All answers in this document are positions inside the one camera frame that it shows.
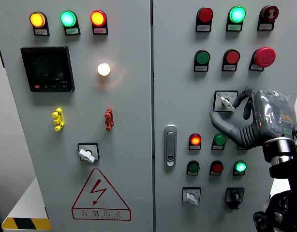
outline warning triangle sign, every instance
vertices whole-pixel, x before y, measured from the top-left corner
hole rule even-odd
[[[130,221],[131,210],[105,175],[95,168],[72,206],[74,219]]]

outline white selector switch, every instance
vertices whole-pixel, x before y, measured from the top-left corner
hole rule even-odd
[[[196,200],[195,196],[193,194],[189,194],[189,193],[186,193],[186,196],[187,196],[187,200],[193,204],[194,206],[198,206],[198,201]]]
[[[228,109],[230,109],[232,112],[236,111],[236,109],[232,106],[232,104],[229,102],[229,100],[227,100],[226,98],[224,98],[223,96],[220,96],[222,103],[224,106],[226,106]]]
[[[94,163],[95,161],[95,157],[91,155],[90,151],[84,151],[83,149],[81,149],[79,155],[82,160],[86,160],[90,163]]]

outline yellow terminal block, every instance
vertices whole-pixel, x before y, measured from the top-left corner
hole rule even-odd
[[[54,124],[57,125],[54,129],[55,131],[60,131],[61,128],[65,125],[65,122],[63,120],[62,116],[62,109],[57,108],[53,113],[52,117],[54,118]]]

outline emergency stop button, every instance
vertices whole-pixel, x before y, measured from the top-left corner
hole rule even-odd
[[[275,61],[276,53],[271,47],[262,47],[256,50],[252,56],[249,70],[263,71]]]

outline red push button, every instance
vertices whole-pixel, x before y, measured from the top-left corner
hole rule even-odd
[[[212,9],[208,8],[208,7],[202,8],[198,14],[198,18],[203,23],[208,23],[208,22],[212,21],[212,18],[213,18]]]
[[[96,27],[102,27],[106,23],[106,15],[103,11],[93,11],[90,15],[90,20]]]
[[[200,150],[201,149],[201,136],[197,133],[191,134],[188,140],[189,150]]]
[[[260,17],[267,23],[273,23],[278,16],[279,9],[276,6],[265,6],[260,12]]]
[[[273,64],[275,61],[275,51],[271,47],[262,47],[258,49],[254,55],[255,64],[265,68]]]
[[[221,173],[224,170],[224,167],[221,164],[217,164],[213,166],[213,172],[215,173]]]
[[[238,51],[233,50],[226,55],[226,61],[229,64],[235,64],[239,61],[239,59],[240,59],[240,54]]]

